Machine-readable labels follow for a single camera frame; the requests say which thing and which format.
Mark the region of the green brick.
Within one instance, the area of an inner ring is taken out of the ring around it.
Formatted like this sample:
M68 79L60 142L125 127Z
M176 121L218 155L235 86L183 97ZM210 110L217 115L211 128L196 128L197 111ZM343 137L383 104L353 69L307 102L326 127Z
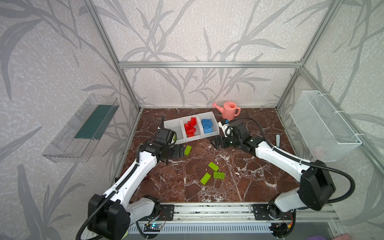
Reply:
M205 173L205 175L201 178L200 182L205 186L211 179L211 177L212 176L209 173Z
M192 151L192 147L187 145L184 151L184 155L189 156L191 154L191 151Z
M226 174L222 172L214 172L213 177L214 179L224 180L226 178Z
M213 170L213 171L215 171L215 172L217 172L220 168L216 165L216 164L214 164L213 162L210 162L209 163L209 167Z

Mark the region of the blue brick bottom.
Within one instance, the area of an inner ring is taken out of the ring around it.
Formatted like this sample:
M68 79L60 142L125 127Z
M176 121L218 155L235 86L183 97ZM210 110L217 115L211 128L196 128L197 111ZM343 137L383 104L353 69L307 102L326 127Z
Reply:
M205 134L209 134L209 133L212 133L213 132L213 129L212 128L205 128L204 129L204 133Z

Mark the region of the blue brick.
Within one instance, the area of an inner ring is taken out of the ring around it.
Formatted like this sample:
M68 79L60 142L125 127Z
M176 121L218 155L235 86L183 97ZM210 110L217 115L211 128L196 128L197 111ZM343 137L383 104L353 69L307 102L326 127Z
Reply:
M213 121L211 119L202 119L203 124L212 124Z
M209 133L212 133L213 132L213 129L212 128L205 128L204 129L204 133L205 134L209 134Z
M205 128L213 128L212 124L202 124L202 126L203 126L203 129L205 129Z

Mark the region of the green brick bottom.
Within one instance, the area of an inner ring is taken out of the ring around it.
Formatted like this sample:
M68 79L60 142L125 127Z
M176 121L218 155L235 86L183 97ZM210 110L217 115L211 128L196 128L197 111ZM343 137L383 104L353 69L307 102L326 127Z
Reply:
M200 182L205 186L211 179L211 177L212 176L209 173L205 173L205 175L201 178Z

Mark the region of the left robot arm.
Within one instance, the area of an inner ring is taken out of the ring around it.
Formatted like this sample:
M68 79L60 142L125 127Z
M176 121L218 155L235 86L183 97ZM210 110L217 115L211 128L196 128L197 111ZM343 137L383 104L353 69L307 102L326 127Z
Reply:
M95 194L90 199L88 218L80 227L76 239L80 240L84 230L89 230L96 234L96 240L121 240L129 227L140 219L157 218L161 214L159 199L144 197L132 203L131 198L145 176L159 162L168 162L176 140L176 132L161 127L153 138L141 144L133 164L116 183L103 195Z

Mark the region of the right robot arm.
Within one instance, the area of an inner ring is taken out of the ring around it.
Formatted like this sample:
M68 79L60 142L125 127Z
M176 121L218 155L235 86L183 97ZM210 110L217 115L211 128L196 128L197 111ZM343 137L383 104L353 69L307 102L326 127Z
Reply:
M216 137L211 144L216 149L240 149L265 160L288 173L299 183L298 188L280 193L268 203L267 210L274 219L290 210L307 208L320 211L324 205L346 200L355 192L356 182L349 174L330 168L320 160L311 162L280 149L268 140L264 131L261 131L261 136L252 136L243 120L244 118L220 121L218 126L223 136ZM345 177L350 183L347 192L334 199L331 197L336 191L336 186L331 173Z

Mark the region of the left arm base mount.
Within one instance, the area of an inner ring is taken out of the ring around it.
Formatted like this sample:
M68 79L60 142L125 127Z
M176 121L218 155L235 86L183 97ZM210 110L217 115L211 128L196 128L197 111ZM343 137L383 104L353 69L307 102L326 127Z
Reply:
M148 216L149 220L158 221L172 221L174 219L175 205L159 204L155 205L151 215Z

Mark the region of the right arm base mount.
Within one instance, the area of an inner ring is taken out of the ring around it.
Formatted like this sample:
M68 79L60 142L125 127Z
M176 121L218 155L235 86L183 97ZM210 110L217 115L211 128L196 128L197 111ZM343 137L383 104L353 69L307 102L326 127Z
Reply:
M257 221L285 221L293 220L296 216L295 210L289 210L288 212L282 212L275 206L269 204L252 204L250 207L255 220Z

